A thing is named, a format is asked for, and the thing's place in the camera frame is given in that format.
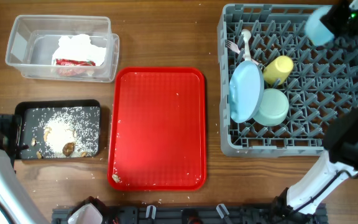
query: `food remnant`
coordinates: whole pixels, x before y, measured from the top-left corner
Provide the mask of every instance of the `food remnant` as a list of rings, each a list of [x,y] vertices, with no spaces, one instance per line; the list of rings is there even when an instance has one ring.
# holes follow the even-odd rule
[[[38,157],[38,159],[42,159],[42,155],[41,155],[40,151],[37,151],[37,157]]]
[[[74,143],[69,142],[63,147],[63,154],[69,157],[74,152]]]
[[[47,142],[48,141],[48,134],[50,133],[50,131],[46,131],[44,134],[44,141]]]
[[[119,182],[119,177],[118,177],[117,174],[113,174],[113,175],[112,175],[112,179],[113,179],[116,183]]]
[[[35,146],[37,144],[37,141],[35,140],[35,138],[32,138],[31,140],[31,146]]]

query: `dish rack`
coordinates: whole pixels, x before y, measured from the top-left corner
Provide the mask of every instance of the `dish rack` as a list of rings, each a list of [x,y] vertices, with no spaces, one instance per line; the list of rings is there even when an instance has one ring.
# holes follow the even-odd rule
[[[358,39],[336,40],[316,47],[304,33],[309,15],[321,6],[285,4],[227,4],[218,24],[218,62],[221,72],[219,105],[221,150],[227,156],[278,157],[316,156],[323,151],[322,139],[330,123],[358,103]],[[262,126],[253,119],[235,123],[230,118],[229,81],[242,62],[241,30],[249,29],[251,56],[265,66],[287,55],[294,68],[277,87],[290,102],[282,124]],[[225,48],[235,42],[240,55]]]

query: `wooden table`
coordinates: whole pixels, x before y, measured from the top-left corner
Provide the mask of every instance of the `wooden table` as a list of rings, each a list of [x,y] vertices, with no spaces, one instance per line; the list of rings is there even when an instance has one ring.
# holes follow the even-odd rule
[[[169,207],[221,202],[233,205],[269,203],[285,187],[299,181],[316,161],[316,157],[230,158],[221,152],[216,27],[223,6],[231,1],[14,2],[0,4],[0,113],[12,114],[22,101],[92,98],[103,106],[101,152],[97,157],[15,161],[17,178],[49,220],[53,208],[76,205],[90,195],[99,197],[107,205],[141,206],[146,202]],[[333,3],[260,1],[268,2]],[[14,19],[21,14],[109,17],[112,31],[121,40],[119,70],[128,66],[186,66],[201,70],[207,80],[208,179],[205,185],[195,192],[118,192],[110,187],[106,173],[114,83],[22,78],[19,71],[8,67],[4,61]],[[346,181],[324,202],[328,204],[330,223],[358,223],[358,180]]]

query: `white food waste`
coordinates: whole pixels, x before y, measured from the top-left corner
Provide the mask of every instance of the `white food waste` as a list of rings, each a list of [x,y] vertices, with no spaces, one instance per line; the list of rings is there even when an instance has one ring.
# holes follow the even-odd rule
[[[105,55],[106,48],[91,44],[91,39],[86,34],[75,35],[72,38],[62,36],[59,39],[59,48],[52,55],[52,65],[56,65],[56,59],[68,59],[92,61],[96,66],[100,66],[104,62]]]

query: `clear plastic container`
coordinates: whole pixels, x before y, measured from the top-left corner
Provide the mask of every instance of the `clear plastic container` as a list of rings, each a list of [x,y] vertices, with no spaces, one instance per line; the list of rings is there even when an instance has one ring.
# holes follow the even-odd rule
[[[52,65],[61,36],[90,36],[91,44],[106,48],[100,66]],[[116,76],[119,37],[111,32],[110,19],[98,16],[17,16],[6,50],[5,61],[20,70],[25,78],[112,82]],[[58,70],[76,70],[74,76],[60,75]]]

